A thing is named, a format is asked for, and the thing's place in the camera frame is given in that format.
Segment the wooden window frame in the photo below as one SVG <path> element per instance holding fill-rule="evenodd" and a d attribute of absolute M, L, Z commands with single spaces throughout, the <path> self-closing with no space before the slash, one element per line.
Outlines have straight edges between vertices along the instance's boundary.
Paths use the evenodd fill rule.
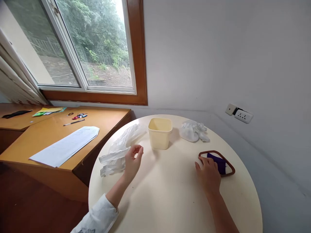
<path fill-rule="evenodd" d="M 136 95 L 41 90 L 52 101 L 148 105 L 143 0 L 126 0 L 132 42 Z"/>

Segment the purple fabric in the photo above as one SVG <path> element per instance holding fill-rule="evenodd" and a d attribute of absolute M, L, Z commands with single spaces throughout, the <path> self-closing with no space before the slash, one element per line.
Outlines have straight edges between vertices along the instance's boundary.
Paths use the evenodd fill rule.
<path fill-rule="evenodd" d="M 214 162 L 217 163 L 218 165 L 218 171 L 221 175 L 225 175 L 226 174 L 226 160 L 213 156 L 210 153 L 207 153 L 207 157 L 208 158 L 212 158 L 214 160 Z"/>

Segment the railing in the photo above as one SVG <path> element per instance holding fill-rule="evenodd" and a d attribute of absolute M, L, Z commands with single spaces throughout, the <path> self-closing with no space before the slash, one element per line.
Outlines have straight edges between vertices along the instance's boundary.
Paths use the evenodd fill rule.
<path fill-rule="evenodd" d="M 34 50 L 41 56 L 58 57 L 65 59 L 64 53 L 59 43 L 51 42 L 49 38 L 41 40 L 33 37 L 27 37 L 33 46 Z M 78 57 L 81 61 L 91 63 L 104 63 L 106 65 L 113 65 L 113 59 L 110 56 L 106 56 L 102 53 L 97 53 L 97 59 L 93 58 L 87 50 L 76 48 Z M 118 60 L 118 66 L 129 67 L 130 64 L 124 60 Z"/>

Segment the white curtain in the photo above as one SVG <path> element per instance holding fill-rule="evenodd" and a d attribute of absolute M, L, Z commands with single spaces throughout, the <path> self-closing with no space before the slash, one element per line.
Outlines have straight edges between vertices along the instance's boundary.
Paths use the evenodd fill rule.
<path fill-rule="evenodd" d="M 48 104 L 32 74 L 0 29 L 0 92 L 13 103 Z"/>

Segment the electrical outlet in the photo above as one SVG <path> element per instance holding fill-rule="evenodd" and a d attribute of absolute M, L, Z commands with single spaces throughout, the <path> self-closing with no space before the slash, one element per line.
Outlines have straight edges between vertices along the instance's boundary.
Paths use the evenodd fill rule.
<path fill-rule="evenodd" d="M 236 114 L 234 117 L 239 119 L 240 121 L 243 121 L 244 123 L 248 124 L 250 122 L 250 120 L 253 118 L 253 114 L 239 109 L 236 111 Z"/>
<path fill-rule="evenodd" d="M 232 116 L 235 109 L 236 109 L 236 106 L 229 104 L 226 109 L 226 114 L 228 114 L 229 116 Z"/>

